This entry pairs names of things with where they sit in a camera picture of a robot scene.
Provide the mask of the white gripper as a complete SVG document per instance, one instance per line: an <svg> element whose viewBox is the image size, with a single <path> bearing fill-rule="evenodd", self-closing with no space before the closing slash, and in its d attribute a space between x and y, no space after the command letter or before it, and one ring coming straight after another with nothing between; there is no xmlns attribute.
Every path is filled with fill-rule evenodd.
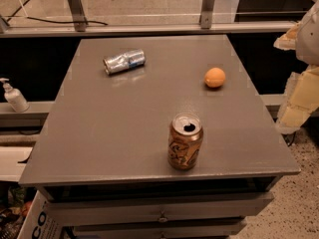
<svg viewBox="0 0 319 239"><path fill-rule="evenodd" d="M319 1L273 46L296 51L297 59L309 65L301 74L291 73L277 114L277 131L291 134L319 108Z"/></svg>

